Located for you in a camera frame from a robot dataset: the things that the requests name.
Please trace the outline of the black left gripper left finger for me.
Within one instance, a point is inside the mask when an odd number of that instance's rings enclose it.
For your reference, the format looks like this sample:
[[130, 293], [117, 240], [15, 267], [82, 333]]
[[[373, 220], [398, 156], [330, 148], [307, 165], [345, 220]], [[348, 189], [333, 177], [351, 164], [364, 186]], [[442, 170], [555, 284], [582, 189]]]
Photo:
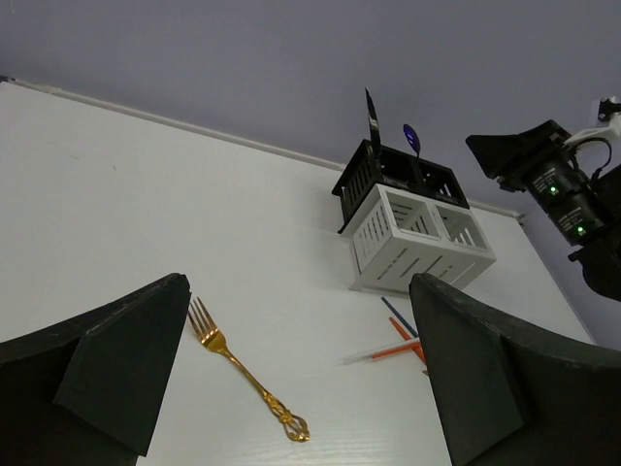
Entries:
[[190, 284], [170, 274], [1, 345], [4, 465], [134, 465], [147, 455]]

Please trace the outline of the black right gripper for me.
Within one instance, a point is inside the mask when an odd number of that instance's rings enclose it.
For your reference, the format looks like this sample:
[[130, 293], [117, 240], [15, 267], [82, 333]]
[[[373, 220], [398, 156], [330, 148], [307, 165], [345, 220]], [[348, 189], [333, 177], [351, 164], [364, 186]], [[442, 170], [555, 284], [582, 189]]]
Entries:
[[576, 191], [582, 176], [570, 160], [575, 151], [566, 147], [571, 134], [550, 119], [533, 129], [509, 135], [471, 135], [466, 145], [483, 174], [508, 192], [531, 190], [536, 179], [554, 168], [563, 189]]

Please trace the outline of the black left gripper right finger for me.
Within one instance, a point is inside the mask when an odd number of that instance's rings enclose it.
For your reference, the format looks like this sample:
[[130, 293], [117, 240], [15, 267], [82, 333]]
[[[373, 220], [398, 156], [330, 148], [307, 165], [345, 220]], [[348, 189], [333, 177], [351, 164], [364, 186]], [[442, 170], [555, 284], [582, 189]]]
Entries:
[[619, 464], [619, 351], [429, 274], [412, 277], [409, 297], [452, 464]]

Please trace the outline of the blue spoon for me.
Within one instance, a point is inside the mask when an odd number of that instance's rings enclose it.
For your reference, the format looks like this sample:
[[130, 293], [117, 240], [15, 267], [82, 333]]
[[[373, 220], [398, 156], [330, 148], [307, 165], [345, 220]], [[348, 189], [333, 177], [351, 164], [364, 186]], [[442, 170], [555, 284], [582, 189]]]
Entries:
[[406, 137], [409, 143], [409, 146], [411, 147], [413, 152], [416, 154], [416, 157], [419, 158], [420, 153], [421, 153], [421, 143], [420, 143], [420, 139], [416, 131], [411, 125], [405, 123], [403, 125], [403, 132], [404, 132], [404, 136]]

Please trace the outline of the orange white chopstick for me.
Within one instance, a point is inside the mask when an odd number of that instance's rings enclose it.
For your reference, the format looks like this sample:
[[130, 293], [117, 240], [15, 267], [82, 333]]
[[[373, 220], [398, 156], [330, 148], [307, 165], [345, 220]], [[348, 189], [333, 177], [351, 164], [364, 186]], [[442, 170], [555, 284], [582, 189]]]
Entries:
[[359, 361], [363, 361], [366, 359], [379, 359], [382, 357], [392, 356], [392, 355], [406, 352], [409, 350], [414, 350], [416, 347], [419, 346], [419, 344], [420, 344], [420, 341], [418, 339], [408, 340], [405, 343], [402, 343], [396, 346], [386, 347], [382, 349], [375, 349], [372, 351], [348, 356], [342, 360], [342, 364], [347, 365], [347, 364], [353, 364]]

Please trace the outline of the black knife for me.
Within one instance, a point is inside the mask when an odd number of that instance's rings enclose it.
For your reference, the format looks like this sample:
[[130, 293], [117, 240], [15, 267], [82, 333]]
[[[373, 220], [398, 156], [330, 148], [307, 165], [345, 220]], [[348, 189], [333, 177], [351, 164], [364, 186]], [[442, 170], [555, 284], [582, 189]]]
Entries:
[[365, 88], [365, 96], [366, 96], [366, 102], [367, 102], [371, 148], [372, 148], [374, 156], [378, 156], [381, 151], [379, 125], [378, 125], [378, 120], [376, 116], [375, 104], [370, 94], [370, 91], [367, 87]]

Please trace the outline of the dark blue chopstick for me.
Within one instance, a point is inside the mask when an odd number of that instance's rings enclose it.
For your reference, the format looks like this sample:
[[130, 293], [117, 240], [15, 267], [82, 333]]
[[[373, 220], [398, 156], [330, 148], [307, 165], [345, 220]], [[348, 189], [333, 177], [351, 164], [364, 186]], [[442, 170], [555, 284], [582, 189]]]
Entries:
[[381, 297], [381, 301], [384, 305], [391, 311], [394, 317], [400, 321], [400, 323], [406, 328], [406, 330], [411, 334], [414, 338], [419, 338], [418, 332], [414, 329], [414, 327], [401, 315], [401, 313], [388, 301], [386, 297]]

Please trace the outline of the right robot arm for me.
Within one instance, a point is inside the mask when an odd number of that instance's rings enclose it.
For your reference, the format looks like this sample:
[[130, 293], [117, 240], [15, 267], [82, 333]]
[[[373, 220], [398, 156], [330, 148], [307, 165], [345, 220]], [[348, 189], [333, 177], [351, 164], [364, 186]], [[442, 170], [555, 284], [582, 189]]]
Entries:
[[519, 134], [471, 135], [466, 145], [485, 176], [507, 192], [530, 193], [576, 250], [569, 260], [582, 267], [597, 294], [620, 299], [620, 168], [586, 174], [578, 148], [602, 143], [600, 134], [570, 135], [557, 122]]

